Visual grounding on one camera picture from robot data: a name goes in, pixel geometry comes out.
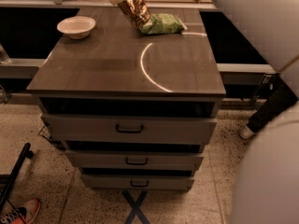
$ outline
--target white bowl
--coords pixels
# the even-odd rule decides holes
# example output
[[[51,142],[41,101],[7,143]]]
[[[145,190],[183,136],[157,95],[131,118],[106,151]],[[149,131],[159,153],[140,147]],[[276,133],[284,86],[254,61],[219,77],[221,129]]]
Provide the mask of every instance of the white bowl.
[[[57,30],[73,39],[82,39],[88,36],[95,26],[95,20],[88,17],[76,16],[64,19],[57,25]]]

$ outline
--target black pants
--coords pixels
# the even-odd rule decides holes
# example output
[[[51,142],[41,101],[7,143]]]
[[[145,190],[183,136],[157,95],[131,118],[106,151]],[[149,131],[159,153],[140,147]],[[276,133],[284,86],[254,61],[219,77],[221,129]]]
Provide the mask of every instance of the black pants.
[[[298,97],[281,80],[278,88],[269,96],[267,101],[249,119],[248,127],[255,133],[260,131],[269,121],[294,105]]]

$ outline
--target person's foot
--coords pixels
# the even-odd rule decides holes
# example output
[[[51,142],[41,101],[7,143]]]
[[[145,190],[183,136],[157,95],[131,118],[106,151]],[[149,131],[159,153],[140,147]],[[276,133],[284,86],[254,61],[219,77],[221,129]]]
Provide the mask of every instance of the person's foot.
[[[31,224],[40,208],[40,201],[34,198],[11,212],[0,216],[1,224]]]
[[[255,134],[255,132],[253,132],[249,126],[245,125],[240,131],[239,131],[239,135],[241,138],[243,139],[249,139],[251,138],[253,135]]]

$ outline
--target black tape x mark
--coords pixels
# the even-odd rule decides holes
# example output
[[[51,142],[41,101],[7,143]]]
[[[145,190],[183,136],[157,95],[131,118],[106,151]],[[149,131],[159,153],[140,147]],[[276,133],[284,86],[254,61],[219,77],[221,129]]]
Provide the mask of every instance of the black tape x mark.
[[[124,196],[126,201],[132,207],[132,210],[129,214],[129,217],[126,219],[125,224],[131,224],[133,222],[135,216],[138,216],[138,218],[141,220],[142,224],[150,224],[150,222],[147,220],[146,216],[143,214],[143,212],[140,209],[140,206],[141,206],[142,202],[144,201],[144,199],[147,196],[147,192],[146,191],[141,191],[141,193],[140,193],[140,195],[139,195],[136,202],[134,202],[132,196],[130,195],[130,193],[127,190],[124,190],[122,192],[122,195]]]

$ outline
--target black metal stand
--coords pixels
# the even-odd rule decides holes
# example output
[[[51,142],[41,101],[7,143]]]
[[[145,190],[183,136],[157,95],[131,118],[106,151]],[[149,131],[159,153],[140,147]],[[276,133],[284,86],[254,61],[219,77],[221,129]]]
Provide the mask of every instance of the black metal stand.
[[[25,160],[25,158],[31,159],[34,156],[33,151],[30,150],[30,144],[26,143],[23,146],[23,149],[21,151],[21,154],[19,158],[16,161],[16,164],[11,171],[10,175],[0,175],[0,185],[4,184],[4,188],[0,189],[1,194],[0,194],[0,212],[2,211],[2,208],[7,201],[7,198],[10,194],[10,191],[12,189],[12,186],[18,176],[19,170],[21,169],[21,166]]]

